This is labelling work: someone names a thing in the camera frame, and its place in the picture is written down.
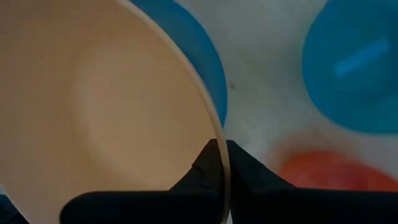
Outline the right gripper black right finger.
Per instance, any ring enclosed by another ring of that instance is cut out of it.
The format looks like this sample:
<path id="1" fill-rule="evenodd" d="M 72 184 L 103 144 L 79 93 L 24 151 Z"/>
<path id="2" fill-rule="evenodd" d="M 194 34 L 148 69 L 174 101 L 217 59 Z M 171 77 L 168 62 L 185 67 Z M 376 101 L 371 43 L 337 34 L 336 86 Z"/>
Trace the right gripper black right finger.
<path id="1" fill-rule="evenodd" d="M 227 147 L 233 224 L 397 223 L 396 193 L 298 188 L 234 141 Z"/>

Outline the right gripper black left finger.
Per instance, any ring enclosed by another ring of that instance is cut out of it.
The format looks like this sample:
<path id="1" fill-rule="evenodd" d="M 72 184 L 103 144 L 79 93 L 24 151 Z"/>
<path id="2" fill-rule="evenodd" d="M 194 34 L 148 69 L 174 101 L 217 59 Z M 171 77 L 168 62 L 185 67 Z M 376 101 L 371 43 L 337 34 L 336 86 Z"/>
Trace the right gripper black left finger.
<path id="1" fill-rule="evenodd" d="M 223 209 L 221 156 L 211 139 L 170 189 L 87 192 L 62 208 L 60 223 L 219 223 Z"/>

